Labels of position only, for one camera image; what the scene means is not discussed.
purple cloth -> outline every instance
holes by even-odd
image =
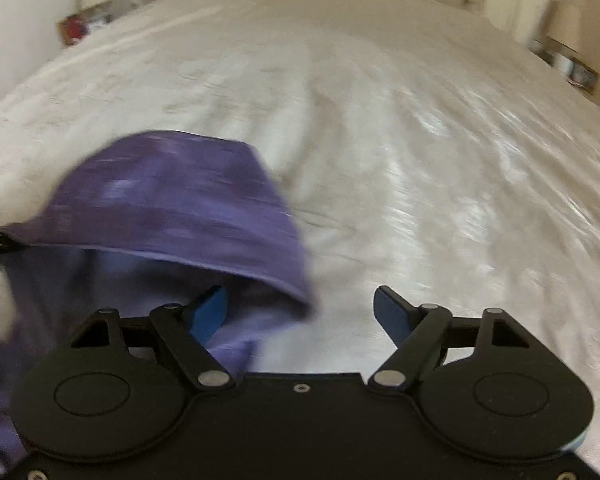
[[[208,347],[234,374],[259,339],[310,313],[298,232],[241,142],[125,137],[71,172],[38,217],[0,231],[27,246],[2,260],[18,318],[0,343],[0,474],[23,454],[13,387],[95,310],[145,316],[222,285],[228,315]]]

screw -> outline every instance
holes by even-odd
[[[294,386],[294,391],[296,394],[305,394],[311,389],[311,386],[308,384],[296,384]]]
[[[48,478],[42,471],[34,470],[29,471],[27,480],[48,480]]]
[[[198,382],[207,388],[226,386],[230,380],[229,374],[222,370],[208,370],[198,376]]]
[[[386,386],[387,388],[397,388],[401,386],[407,377],[398,370],[380,370],[374,375],[374,381],[380,386]]]

bed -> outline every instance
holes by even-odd
[[[580,453],[600,470],[600,111],[484,2],[139,9],[0,103],[0,224],[134,132],[248,142],[302,233],[317,301],[264,342],[259,370],[368,376],[393,349],[372,317],[381,284],[457,316],[504,308],[592,389]],[[12,322],[0,274],[0,337]]]

